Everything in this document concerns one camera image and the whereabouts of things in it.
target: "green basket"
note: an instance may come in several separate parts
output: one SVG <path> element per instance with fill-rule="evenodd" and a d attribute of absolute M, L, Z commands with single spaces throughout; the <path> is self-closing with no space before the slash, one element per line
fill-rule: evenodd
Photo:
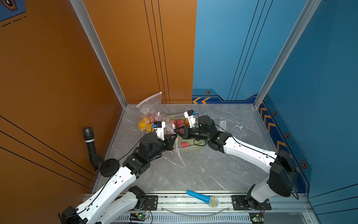
<path fill-rule="evenodd" d="M 169 119 L 170 120 L 179 120 L 179 119 L 185 120 L 186 118 L 184 117 L 184 113 L 182 113 L 182 114 L 169 115 Z M 182 139 L 180 136 L 178 136 L 178 138 L 179 138 L 180 145 L 182 145 L 182 143 L 184 143 L 184 142 L 189 143 L 188 147 L 179 148 L 180 152 L 190 152 L 190 151 L 201 149 L 201 147 L 202 147 L 202 146 L 196 146 L 194 144 L 194 139 Z M 204 144 L 203 140 L 199 140 L 199 141 L 196 141 L 196 142 L 197 142 L 196 143 L 197 145 L 203 145 Z"/>

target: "round black base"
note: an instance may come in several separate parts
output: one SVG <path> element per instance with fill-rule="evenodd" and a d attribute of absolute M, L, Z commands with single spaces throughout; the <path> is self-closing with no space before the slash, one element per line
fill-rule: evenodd
<path fill-rule="evenodd" d="M 112 158 L 107 159 L 105 163 L 102 163 L 100 172 L 104 177 L 111 177 L 119 170 L 119 161 Z"/>

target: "yellow chevron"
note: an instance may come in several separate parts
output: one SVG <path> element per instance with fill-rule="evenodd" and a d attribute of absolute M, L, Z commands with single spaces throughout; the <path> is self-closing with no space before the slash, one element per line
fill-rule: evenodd
<path fill-rule="evenodd" d="M 282 145 L 282 146 L 285 146 L 285 147 L 286 147 L 286 144 L 285 144 L 285 143 L 280 142 L 280 141 L 277 141 L 277 151 L 280 151 L 280 149 L 279 149 L 280 145 Z"/>
<path fill-rule="evenodd" d="M 208 99 L 210 99 L 210 97 L 206 98 L 205 100 L 202 101 L 203 104 L 206 104 L 205 101 L 207 101 Z"/>
<path fill-rule="evenodd" d="M 270 127 L 271 127 L 271 126 L 276 127 L 276 125 L 275 125 L 275 124 L 273 124 L 273 123 L 270 123 L 270 122 L 269 122 L 269 123 L 268 123 L 268 131 L 269 131 L 269 132 L 270 132 Z"/>
<path fill-rule="evenodd" d="M 262 116 L 262 111 L 263 111 L 263 110 L 267 110 L 267 109 L 266 109 L 266 108 L 261 108 L 261 116 Z"/>
<path fill-rule="evenodd" d="M 264 119 L 264 122 L 265 122 L 265 124 L 266 124 L 266 118 L 271 118 L 271 117 L 270 117 L 269 115 L 265 115 L 264 118 L 265 118 L 265 119 Z"/>
<path fill-rule="evenodd" d="M 196 98 L 193 103 L 197 104 L 197 100 L 199 100 L 201 97 Z"/>

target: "gray marble surface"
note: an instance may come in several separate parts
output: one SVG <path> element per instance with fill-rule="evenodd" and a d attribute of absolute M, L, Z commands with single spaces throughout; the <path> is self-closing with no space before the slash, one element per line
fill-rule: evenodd
<path fill-rule="evenodd" d="M 275 151 L 268 132 L 252 105 L 162 104 L 161 107 L 161 112 L 168 115 L 190 109 L 198 111 L 199 115 L 206 112 L 216 124 L 219 124 L 220 120 L 226 120 L 226 130 L 239 140 Z M 144 133 L 138 129 L 139 117 L 137 107 L 128 105 L 108 158 L 121 158 L 143 136 Z M 268 176 L 255 165 L 241 158 L 214 151 L 209 146 L 179 154 L 182 161 L 178 154 L 164 152 L 161 158 L 151 162 L 150 168 L 133 185 L 139 186 L 145 192 L 223 190 L 244 193 L 248 192 L 253 184 Z M 98 190 L 106 181 L 107 178 L 101 176 L 94 189 Z"/>

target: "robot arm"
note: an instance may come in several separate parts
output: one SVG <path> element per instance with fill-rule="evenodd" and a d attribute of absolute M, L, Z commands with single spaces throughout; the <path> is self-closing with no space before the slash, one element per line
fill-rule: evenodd
<path fill-rule="evenodd" d="M 127 157 L 107 183 L 77 208 L 69 206 L 59 215 L 62 224 L 109 224 L 124 212 L 133 208 L 142 208 L 145 202 L 145 193 L 137 186 L 120 199 L 115 198 L 130 184 L 132 184 L 149 167 L 150 162 L 163 151 L 173 150 L 176 134 L 164 135 L 157 138 L 156 133 L 147 133 L 139 142 L 139 147 Z"/>
<path fill-rule="evenodd" d="M 229 133 L 218 131 L 207 115 L 200 116 L 198 124 L 199 127 L 183 126 L 174 132 L 183 139 L 205 140 L 212 149 L 240 157 L 270 174 L 269 178 L 251 187 L 246 196 L 248 207 L 260 209 L 260 204 L 273 195 L 291 195 L 298 173 L 288 153 L 263 150 L 237 140 Z"/>

